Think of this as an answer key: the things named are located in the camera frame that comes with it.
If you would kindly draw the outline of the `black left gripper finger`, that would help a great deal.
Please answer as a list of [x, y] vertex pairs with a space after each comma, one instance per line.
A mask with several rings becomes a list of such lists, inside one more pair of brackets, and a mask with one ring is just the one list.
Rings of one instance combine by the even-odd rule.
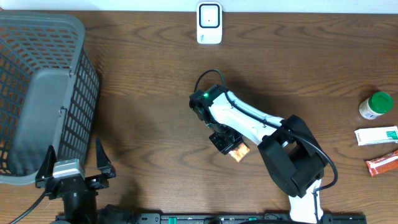
[[96, 138], [96, 164], [98, 170], [106, 177], [116, 176], [116, 169], [106, 155], [99, 138]]
[[57, 156], [55, 149], [52, 145], [50, 145], [47, 149], [47, 153], [45, 155], [45, 159], [40, 166], [37, 175], [35, 176], [36, 180], [47, 180], [53, 177], [53, 168], [55, 163], [57, 162]]

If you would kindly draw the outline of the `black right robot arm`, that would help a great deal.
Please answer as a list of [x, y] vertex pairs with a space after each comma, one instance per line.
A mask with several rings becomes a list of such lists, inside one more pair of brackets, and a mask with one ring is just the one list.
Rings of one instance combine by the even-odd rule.
[[198, 119], [213, 130], [209, 139], [220, 153], [240, 161], [249, 152], [244, 139], [252, 141], [271, 179], [289, 196], [291, 220], [320, 223], [324, 169], [336, 167], [301, 118], [266, 114], [221, 85], [196, 88], [189, 99]]

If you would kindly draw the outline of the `white green medicine box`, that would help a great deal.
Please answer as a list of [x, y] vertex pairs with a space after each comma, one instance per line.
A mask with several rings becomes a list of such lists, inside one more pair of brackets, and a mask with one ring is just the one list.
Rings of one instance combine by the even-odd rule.
[[355, 136], [359, 146], [397, 143], [397, 126], [358, 129]]

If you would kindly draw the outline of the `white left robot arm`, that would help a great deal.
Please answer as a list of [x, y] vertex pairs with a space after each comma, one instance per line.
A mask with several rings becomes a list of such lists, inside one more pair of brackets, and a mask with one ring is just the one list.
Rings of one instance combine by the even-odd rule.
[[64, 223], [98, 223], [96, 196], [109, 187], [116, 169], [106, 155], [100, 139], [96, 139], [97, 175], [87, 177], [79, 159], [57, 161], [55, 149], [49, 146], [35, 176], [35, 186], [43, 188], [43, 196], [62, 199], [64, 212], [56, 218]]

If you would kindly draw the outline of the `green lid jar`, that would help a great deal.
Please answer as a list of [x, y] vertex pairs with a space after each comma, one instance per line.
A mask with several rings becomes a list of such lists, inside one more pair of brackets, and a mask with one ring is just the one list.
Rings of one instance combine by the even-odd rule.
[[394, 106], [392, 97], [383, 91], [376, 92], [359, 105], [359, 113], [364, 119], [376, 119]]

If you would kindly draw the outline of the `orange tissue pack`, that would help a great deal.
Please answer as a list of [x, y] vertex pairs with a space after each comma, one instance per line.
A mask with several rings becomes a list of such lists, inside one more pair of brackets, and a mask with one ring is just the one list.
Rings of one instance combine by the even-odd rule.
[[229, 155], [236, 161], [241, 162], [242, 159], [250, 152], [250, 148], [246, 143], [238, 144], [234, 149], [229, 151]]

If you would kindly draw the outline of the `red snack bar wrapper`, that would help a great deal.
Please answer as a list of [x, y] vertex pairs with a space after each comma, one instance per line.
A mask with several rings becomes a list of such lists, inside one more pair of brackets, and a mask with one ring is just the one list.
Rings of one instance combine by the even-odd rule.
[[371, 177], [397, 168], [397, 151], [365, 162]]

